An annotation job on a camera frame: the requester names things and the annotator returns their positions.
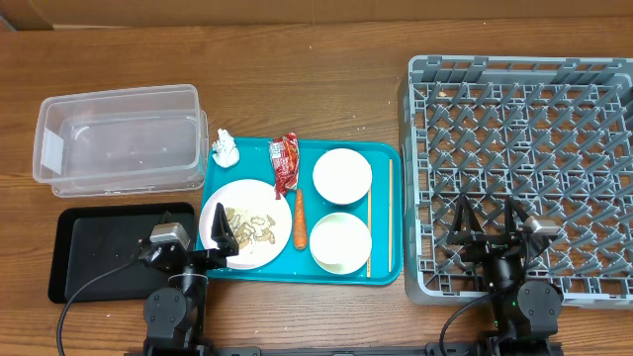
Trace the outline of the wooden chopstick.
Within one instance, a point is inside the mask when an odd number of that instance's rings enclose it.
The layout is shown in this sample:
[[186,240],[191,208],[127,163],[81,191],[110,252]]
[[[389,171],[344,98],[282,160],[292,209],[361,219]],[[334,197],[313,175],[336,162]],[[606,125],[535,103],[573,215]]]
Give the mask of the wooden chopstick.
[[388,186],[388,273],[393,270],[393,185],[394,185],[394,162],[389,161],[389,186]]
[[372,174],[372,177],[370,178],[370,184],[369,184],[369,188],[367,191],[367,229],[368,229],[368,233],[369,233],[369,249],[368,249],[368,255],[367,255],[367,261],[366,261],[366,278],[369,279],[372,276],[372,247],[373,247],[373,240],[372,240],[372,183],[373,183],[373,173],[371,172],[371,166],[370,166],[370,173]]

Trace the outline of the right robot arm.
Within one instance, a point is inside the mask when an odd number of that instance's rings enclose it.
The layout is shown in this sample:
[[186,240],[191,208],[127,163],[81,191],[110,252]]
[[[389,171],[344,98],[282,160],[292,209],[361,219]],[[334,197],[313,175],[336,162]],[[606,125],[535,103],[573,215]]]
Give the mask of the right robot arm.
[[460,258],[483,272],[487,293],[459,308],[443,325],[439,351],[449,353],[445,341],[452,322],[472,307],[489,304],[496,328],[480,334],[474,344],[458,346],[465,355],[561,355],[562,347],[549,341],[558,332],[564,299],[562,290],[548,282],[530,280],[529,265],[558,237],[559,226],[544,216],[529,215],[512,198],[504,202],[504,231],[489,234],[481,227],[465,195],[456,201],[447,235],[461,245]]

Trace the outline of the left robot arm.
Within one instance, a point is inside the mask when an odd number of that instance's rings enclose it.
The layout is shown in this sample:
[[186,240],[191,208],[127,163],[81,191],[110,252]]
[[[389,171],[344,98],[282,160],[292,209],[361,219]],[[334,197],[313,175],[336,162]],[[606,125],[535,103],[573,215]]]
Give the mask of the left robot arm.
[[138,260],[169,275],[167,285],[153,292],[144,305],[144,355],[219,353],[204,336],[207,272],[225,268],[226,260],[239,252],[222,204],[216,204],[211,238],[215,248],[194,250],[181,223],[162,220],[141,245]]

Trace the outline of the red snack wrapper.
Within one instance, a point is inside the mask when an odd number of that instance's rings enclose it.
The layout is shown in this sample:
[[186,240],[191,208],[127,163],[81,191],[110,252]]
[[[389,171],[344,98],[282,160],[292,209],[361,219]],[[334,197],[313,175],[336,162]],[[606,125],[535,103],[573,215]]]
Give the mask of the red snack wrapper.
[[287,133],[269,143],[269,156],[275,176],[276,199],[296,190],[299,180],[299,143],[295,133]]

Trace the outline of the white bowl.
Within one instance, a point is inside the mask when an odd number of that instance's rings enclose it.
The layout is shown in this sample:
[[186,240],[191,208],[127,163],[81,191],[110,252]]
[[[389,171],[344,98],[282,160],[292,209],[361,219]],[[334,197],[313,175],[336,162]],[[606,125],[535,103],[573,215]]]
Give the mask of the white bowl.
[[348,213],[320,219],[309,236],[309,250],[316,264],[335,275],[352,274],[366,265],[369,249],[367,225]]

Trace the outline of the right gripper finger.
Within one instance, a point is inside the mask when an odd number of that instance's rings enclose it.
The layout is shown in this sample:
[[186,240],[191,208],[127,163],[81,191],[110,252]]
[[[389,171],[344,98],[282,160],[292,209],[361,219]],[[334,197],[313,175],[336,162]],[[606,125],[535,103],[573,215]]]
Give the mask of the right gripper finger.
[[522,223],[525,223],[529,215],[522,206],[513,198],[506,197],[504,201],[504,232],[515,233],[517,231],[514,217],[518,217]]
[[454,220],[451,231],[454,233],[482,231],[473,207],[464,194],[460,194],[455,202]]

